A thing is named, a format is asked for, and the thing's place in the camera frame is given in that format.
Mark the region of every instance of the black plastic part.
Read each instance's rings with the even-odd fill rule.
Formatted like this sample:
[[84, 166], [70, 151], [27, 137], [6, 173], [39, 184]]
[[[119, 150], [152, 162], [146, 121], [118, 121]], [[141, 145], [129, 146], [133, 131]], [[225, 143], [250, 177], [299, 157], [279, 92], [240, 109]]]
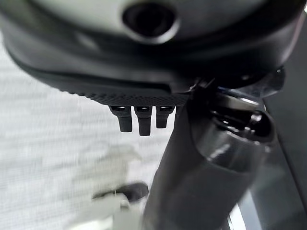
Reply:
[[117, 116], [119, 128], [122, 133], [132, 132], [131, 107], [109, 106], [111, 112]]
[[[207, 123], [206, 127], [209, 118], [204, 117], [201, 108], [199, 103], [191, 105], [188, 102], [177, 118], [150, 190], [143, 216], [144, 230], [220, 229], [254, 180], [263, 162], [261, 158], [266, 156], [262, 143], [257, 145], [253, 141], [240, 141], [240, 138], [229, 135], [237, 143], [237, 153], [250, 154], [248, 151], [259, 150], [255, 151], [257, 160], [254, 167], [238, 172], [211, 162], [203, 151], [211, 145], [217, 147], [211, 149], [211, 153], [221, 154], [220, 147], [228, 134], [221, 129], [222, 135], [216, 136], [215, 129], [210, 129], [214, 122]], [[203, 138], [215, 142], [208, 141], [207, 145], [199, 147], [197, 143]], [[232, 146], [232, 140], [226, 140], [225, 144]]]
[[153, 108], [149, 106], [134, 107], [139, 121], [140, 136], [150, 136], [150, 125]]
[[129, 202], [136, 202], [148, 196], [149, 190], [148, 186], [145, 183], [134, 183], [124, 185], [115, 190], [97, 193], [93, 196], [93, 199], [103, 198], [105, 195], [118, 193], [124, 194], [129, 200]]
[[157, 128], [166, 128], [168, 116], [173, 113], [174, 106], [156, 107], [156, 126]]
[[90, 75], [64, 74], [30, 68], [9, 53], [15, 63], [37, 80], [71, 94], [85, 96], [110, 106], [174, 106], [184, 105], [188, 93], [171, 93], [163, 84], [112, 80]]
[[186, 92], [199, 78], [214, 77], [225, 87], [242, 85], [244, 75], [267, 74], [283, 65], [298, 38], [305, 4], [306, 0], [271, 0], [226, 29], [155, 47], [78, 28], [30, 1], [1, 0], [0, 26], [9, 51], [29, 67], [163, 83], [172, 92]]

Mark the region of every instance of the white fabric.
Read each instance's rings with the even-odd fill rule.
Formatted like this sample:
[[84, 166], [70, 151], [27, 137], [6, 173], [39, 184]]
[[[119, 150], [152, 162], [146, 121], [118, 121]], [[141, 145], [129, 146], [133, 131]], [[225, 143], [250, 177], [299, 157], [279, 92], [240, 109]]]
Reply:
[[153, 179], [173, 129], [119, 131], [107, 106], [52, 89], [0, 46], [0, 229], [61, 230], [93, 194]]

